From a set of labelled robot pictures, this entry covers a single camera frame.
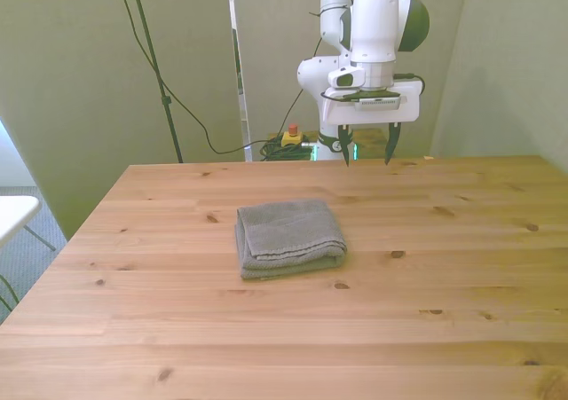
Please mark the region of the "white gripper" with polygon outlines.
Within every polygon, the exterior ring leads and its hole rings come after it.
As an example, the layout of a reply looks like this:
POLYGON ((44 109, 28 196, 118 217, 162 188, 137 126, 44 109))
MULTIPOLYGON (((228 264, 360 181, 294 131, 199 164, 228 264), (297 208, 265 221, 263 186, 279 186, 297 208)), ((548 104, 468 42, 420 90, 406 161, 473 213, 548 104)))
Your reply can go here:
POLYGON ((352 133, 349 125, 389 123, 384 163, 393 157, 401 122, 414 122, 420 114, 420 80, 396 81, 380 90, 328 88, 322 93, 322 121, 338 127, 338 140, 347 167, 350 166, 352 133))

